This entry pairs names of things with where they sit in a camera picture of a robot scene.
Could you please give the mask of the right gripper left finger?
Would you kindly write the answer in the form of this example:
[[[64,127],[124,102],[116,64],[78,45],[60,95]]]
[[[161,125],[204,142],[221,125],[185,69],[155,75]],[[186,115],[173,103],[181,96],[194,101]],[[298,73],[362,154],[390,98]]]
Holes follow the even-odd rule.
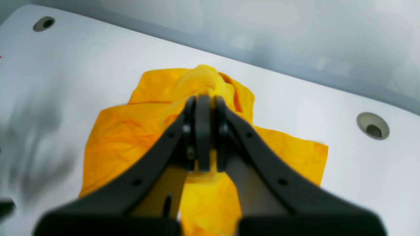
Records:
[[[177,221],[195,161],[195,97],[132,167],[87,196],[45,214],[35,236],[181,236]]]

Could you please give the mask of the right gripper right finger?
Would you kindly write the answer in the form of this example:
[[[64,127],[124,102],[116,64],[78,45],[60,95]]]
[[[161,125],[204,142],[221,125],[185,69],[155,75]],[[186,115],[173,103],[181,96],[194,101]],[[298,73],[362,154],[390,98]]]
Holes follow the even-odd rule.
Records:
[[[233,181],[239,236],[385,236],[372,211],[322,190],[282,161],[256,130],[216,96],[217,170]]]

